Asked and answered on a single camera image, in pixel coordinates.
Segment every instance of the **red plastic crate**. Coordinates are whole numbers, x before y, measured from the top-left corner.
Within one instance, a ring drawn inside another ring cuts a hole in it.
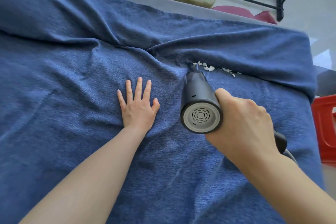
[[[336,167],[336,95],[314,99],[311,105],[321,162]]]

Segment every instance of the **blue terry cloth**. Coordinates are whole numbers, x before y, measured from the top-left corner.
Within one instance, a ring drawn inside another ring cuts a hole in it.
[[[153,82],[160,111],[110,223],[284,223],[203,135],[179,121],[186,60],[214,89],[253,99],[323,187],[310,102],[316,77],[300,32],[169,14],[126,0],[0,0],[0,220],[15,224],[123,128],[117,89]]]

